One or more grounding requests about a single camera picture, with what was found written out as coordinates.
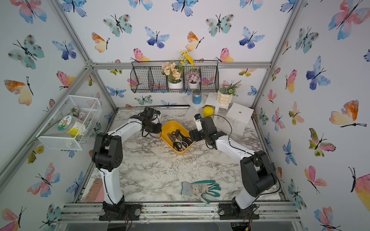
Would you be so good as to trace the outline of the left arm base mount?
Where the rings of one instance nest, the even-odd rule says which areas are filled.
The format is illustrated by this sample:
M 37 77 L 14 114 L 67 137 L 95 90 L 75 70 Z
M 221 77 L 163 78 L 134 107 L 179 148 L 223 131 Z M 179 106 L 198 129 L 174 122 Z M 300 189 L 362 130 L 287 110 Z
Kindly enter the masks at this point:
M 141 204 L 126 204 L 122 198 L 118 204 L 103 202 L 104 215 L 99 216 L 100 221 L 137 221 L 142 211 Z

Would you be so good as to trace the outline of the long black-handled scissors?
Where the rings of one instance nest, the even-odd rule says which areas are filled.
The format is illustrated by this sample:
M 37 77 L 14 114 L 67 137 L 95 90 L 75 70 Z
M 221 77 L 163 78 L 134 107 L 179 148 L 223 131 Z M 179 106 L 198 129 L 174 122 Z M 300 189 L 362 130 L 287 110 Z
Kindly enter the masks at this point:
M 173 131 L 172 136 L 181 142 L 185 142 L 187 145 L 191 145 L 193 142 L 190 137 L 185 136 L 180 130 Z

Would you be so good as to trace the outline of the small black-handled scissors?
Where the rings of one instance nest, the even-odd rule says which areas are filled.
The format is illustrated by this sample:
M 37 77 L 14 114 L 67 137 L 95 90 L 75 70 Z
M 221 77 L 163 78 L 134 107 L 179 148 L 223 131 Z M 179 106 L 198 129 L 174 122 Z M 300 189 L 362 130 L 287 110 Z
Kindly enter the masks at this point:
M 172 141 L 172 147 L 178 151 L 185 151 L 188 148 L 188 144 L 184 141 L 179 140 L 176 136 L 172 135 L 171 133 L 167 134 L 169 139 Z

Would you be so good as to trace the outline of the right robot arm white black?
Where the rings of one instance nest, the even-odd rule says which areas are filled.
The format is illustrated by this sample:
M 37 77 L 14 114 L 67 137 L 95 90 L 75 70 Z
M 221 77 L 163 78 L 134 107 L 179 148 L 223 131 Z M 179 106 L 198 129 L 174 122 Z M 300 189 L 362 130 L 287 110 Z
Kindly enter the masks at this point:
M 264 151 L 250 150 L 232 140 L 230 134 L 218 131 L 211 116 L 194 116 L 197 128 L 189 132 L 192 141 L 204 140 L 240 164 L 243 189 L 235 197 L 238 209 L 247 209 L 266 191 L 278 183 L 269 157 Z

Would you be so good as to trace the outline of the yellow plastic storage box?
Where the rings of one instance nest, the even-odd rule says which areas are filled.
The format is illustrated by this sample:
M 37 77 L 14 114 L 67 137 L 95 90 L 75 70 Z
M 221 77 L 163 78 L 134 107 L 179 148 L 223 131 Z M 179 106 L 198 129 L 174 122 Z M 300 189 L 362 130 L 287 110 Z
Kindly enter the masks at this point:
M 162 125 L 161 139 L 177 154 L 184 154 L 193 144 L 189 131 L 180 123 L 171 120 Z

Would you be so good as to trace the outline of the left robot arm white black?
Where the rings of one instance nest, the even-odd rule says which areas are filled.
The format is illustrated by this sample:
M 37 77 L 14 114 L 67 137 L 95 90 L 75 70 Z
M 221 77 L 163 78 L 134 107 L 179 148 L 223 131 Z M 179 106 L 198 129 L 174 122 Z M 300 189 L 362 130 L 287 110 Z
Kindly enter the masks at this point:
M 105 203 L 115 206 L 123 199 L 118 170 L 123 161 L 122 144 L 139 131 L 161 134 L 162 124 L 154 122 L 160 114 L 160 111 L 146 107 L 143 112 L 131 116 L 117 129 L 96 135 L 92 162 L 100 171 L 103 180 Z

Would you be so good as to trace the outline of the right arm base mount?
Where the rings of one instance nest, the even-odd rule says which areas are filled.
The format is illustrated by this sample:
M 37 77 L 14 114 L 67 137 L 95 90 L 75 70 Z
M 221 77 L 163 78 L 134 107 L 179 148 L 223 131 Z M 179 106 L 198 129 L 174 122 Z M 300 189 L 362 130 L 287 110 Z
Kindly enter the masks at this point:
M 256 214 L 257 205 L 252 204 L 246 209 L 240 209 L 236 202 L 232 203 L 220 203 L 218 205 L 218 214 L 220 220 L 250 220 L 259 219 L 260 216 Z

